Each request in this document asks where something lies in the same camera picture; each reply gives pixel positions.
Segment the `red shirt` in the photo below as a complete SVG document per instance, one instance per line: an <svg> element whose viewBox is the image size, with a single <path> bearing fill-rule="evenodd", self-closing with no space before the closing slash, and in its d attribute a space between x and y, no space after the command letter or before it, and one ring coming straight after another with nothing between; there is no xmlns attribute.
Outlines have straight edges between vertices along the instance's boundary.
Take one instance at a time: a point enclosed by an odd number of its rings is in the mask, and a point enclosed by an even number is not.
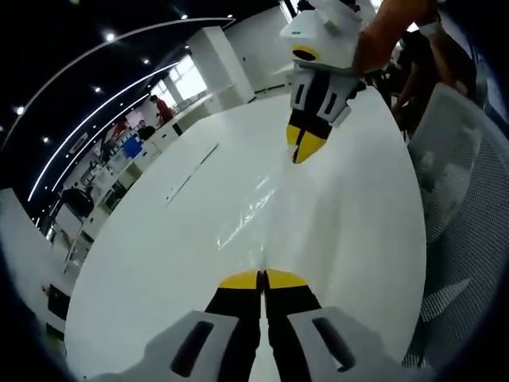
<svg viewBox="0 0 509 382"><path fill-rule="evenodd" d="M162 99L158 99L156 102L156 107L159 110L159 114L165 121L169 121L173 118L172 110L166 105L166 102Z"/></svg>
<svg viewBox="0 0 509 382"><path fill-rule="evenodd" d="M124 132L125 129L127 129L127 125L124 121L117 123L117 126L115 126L115 130L113 131L113 135L111 137L113 139L118 138L120 134Z"/></svg>

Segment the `ceiling light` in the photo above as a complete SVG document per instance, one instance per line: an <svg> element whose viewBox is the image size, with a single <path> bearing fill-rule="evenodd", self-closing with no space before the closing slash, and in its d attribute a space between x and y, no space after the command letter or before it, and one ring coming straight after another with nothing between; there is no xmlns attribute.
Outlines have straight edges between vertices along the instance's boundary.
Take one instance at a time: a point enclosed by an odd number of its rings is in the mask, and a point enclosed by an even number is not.
<svg viewBox="0 0 509 382"><path fill-rule="evenodd" d="M39 185L39 182L41 181L42 177L44 177L46 171L48 171L48 168L49 168L49 165L51 165L51 163L55 160L56 156L60 153L60 151L64 148L65 144L67 142L69 142L69 140L72 138L72 136L74 134L76 134L78 132L78 130L85 124L87 123L94 115L96 115L97 113L99 113L99 111L101 109L103 109L103 107L107 106L111 101L113 101L115 98L117 98L118 96L120 96L121 94L127 92L129 89L131 89L132 87L138 85L140 82L150 78L151 76L154 76L160 72L163 72L165 70L168 70L170 69L171 67L175 66L176 63L173 63L173 64L170 64L170 65L166 65L164 68L160 68L154 72L151 72L150 74L147 74L146 76L143 76L142 78L140 78L139 80L136 80L134 81L131 85L125 87L124 89L122 89L120 92L118 92L117 94L113 95L109 100L107 100L106 102L104 102L101 106L99 106L98 108L96 108L91 114L88 115L87 118L85 118L83 121L81 121L81 123L75 127L75 129L71 132L71 134L68 135L68 137L60 144L60 146L58 146L58 149L56 149L56 151L53 153L53 155L51 156L51 158L46 162L44 168L42 169L41 173L39 174L39 176L37 177L37 180L35 181L35 183L33 184L33 187L32 187L32 191L30 191L30 195L29 195L29 198L28 198L28 201L31 201L32 200L32 197L33 197L33 193L35 193L35 190L37 189L37 186Z"/></svg>
<svg viewBox="0 0 509 382"><path fill-rule="evenodd" d="M118 113L118 114L117 114L117 115L116 115L116 116L115 116L115 117L114 117L111 121L115 121L115 120L116 120L116 119L117 119L120 115L122 115L122 114L124 114L126 111L128 111L130 107L133 107L136 103L138 103L138 102L140 102L140 101L144 100L144 99L145 99L147 96L149 96L149 95L150 95L150 93L147 93L147 94L145 94L143 97L138 98L137 100L135 100L135 101L134 101L131 105L129 105L128 107L126 107L124 110L120 111L120 112L119 112L119 113ZM97 133L95 133L95 135L91 138L91 140L96 139L96 138L97 138L97 136L98 136L99 134L101 134L101 132L102 132L104 129L106 129L108 126L110 126L110 122L108 122L106 125L104 125L103 127L101 127L101 128L99 129L99 131L97 131ZM90 144L91 140L90 140L90 141L88 141L87 143L85 143L85 144L83 145L83 147L81 148L81 150L80 150L80 151L78 151L78 154L76 154L76 156L74 157L73 161L74 161L75 159L77 159L77 158L81 155L81 153L83 153L83 152L84 152L84 150L85 150L85 149L87 148L87 146ZM64 177L65 173L67 173L67 172L68 172L68 170L71 168L71 165L72 165L72 162L71 162L71 163L69 163L69 165L68 165L68 166L64 169L64 171L62 172L62 174L60 175L60 177L56 180L55 185L51 188L51 190L52 190L52 191L55 191L56 187L58 186L58 184L60 183L60 181L61 181L61 180L62 180L62 178Z"/></svg>
<svg viewBox="0 0 509 382"><path fill-rule="evenodd" d="M221 21L222 18L194 18L193 21ZM142 32L145 32L145 31L148 31L148 30L152 30L152 29L157 29L157 28L161 28L163 26L167 26L167 25L173 25L173 24L177 24L179 21L178 20L172 20L172 21L164 21L160 24L153 24L153 25L148 25L148 26L145 26L143 28L140 28L140 29L135 29L135 30L131 30L130 32L128 33L124 33L122 36L119 36L117 37L117 40L122 40L122 39L125 39L129 36L134 36L135 34L138 34L138 33L142 33ZM81 54L80 56L78 56L76 59L72 60L71 62L69 62L67 65L65 65L62 69L60 69L58 72L56 72L48 81L46 81L41 88L39 88L39 90L36 91L36 93L32 96L32 98L29 100L29 102L27 103L26 105L26 108L32 106L33 102L35 101L35 99L37 97L39 97L41 95L41 93L47 89L47 87L56 80L56 78L58 78L59 76L61 76L63 73L67 72L70 68L72 68L73 66L75 66L77 63L79 63L80 61L82 61L82 59L84 59L85 57L88 57L90 56L92 53L94 52L97 52L98 50L108 46L109 44L104 42L102 44L98 44L97 46L95 46L94 48L88 50L87 52ZM14 132L14 129L16 128L17 124L19 123L21 119L21 116L19 115L15 120L14 120L14 124L10 127L9 131L7 132L7 136L6 136L6 139L3 139L2 142L0 142L0 150L3 150L4 147L6 146L6 144L8 143L9 139L10 139L10 136L12 135L12 133Z"/></svg>

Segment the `chair backrest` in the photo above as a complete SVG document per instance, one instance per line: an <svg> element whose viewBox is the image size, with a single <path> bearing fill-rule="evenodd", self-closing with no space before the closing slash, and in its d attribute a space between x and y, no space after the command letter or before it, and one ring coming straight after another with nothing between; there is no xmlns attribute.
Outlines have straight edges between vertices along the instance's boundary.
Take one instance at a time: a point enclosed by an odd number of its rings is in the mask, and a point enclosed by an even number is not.
<svg viewBox="0 0 509 382"><path fill-rule="evenodd" d="M509 142L472 102L437 85L409 144L425 212L421 320L404 363L437 368L475 333L509 259Z"/></svg>

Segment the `white tabletop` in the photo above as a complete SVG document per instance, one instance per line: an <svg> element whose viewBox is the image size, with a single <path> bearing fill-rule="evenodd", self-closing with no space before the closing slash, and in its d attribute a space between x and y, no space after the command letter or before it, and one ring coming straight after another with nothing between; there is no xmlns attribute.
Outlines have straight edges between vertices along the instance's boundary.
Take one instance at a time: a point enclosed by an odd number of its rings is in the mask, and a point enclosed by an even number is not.
<svg viewBox="0 0 509 382"><path fill-rule="evenodd" d="M379 333L400 361L425 281L422 203L378 92L351 104L299 166L284 164L288 95L202 119L165 151L83 265L65 331L71 369L91 377L130 367L151 338L203 310L223 278L263 264L303 276L322 306ZM263 332L251 380L278 380Z"/></svg>

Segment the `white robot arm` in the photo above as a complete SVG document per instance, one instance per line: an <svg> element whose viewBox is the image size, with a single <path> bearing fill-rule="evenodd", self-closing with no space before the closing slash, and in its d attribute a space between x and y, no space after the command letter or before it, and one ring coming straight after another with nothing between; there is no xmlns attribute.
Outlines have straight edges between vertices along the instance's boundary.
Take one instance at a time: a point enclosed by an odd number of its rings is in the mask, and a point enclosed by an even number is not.
<svg viewBox="0 0 509 382"><path fill-rule="evenodd" d="M363 19L355 0L304 4L304 10L281 31L295 63L293 111L286 129L288 144L297 147L295 163L325 144L332 127L348 115L347 100L360 85L353 62Z"/></svg>

